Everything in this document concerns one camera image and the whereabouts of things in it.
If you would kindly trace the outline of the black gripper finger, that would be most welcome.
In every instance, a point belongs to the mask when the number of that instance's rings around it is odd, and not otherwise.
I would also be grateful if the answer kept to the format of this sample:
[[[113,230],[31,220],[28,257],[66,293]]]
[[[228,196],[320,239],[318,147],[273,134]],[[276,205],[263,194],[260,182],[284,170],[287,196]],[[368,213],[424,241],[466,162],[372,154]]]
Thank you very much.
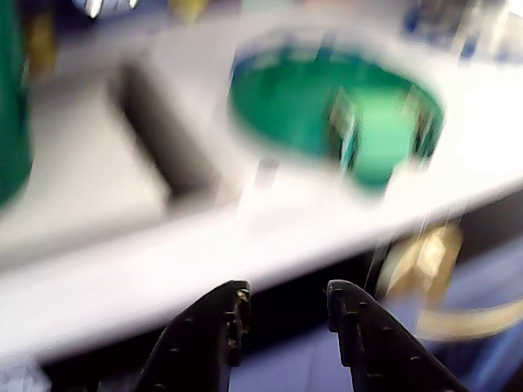
[[[163,330],[134,390],[227,391],[250,324],[250,286],[230,280],[178,314]]]
[[[354,391],[466,391],[460,380],[364,289],[331,280],[329,331]]]

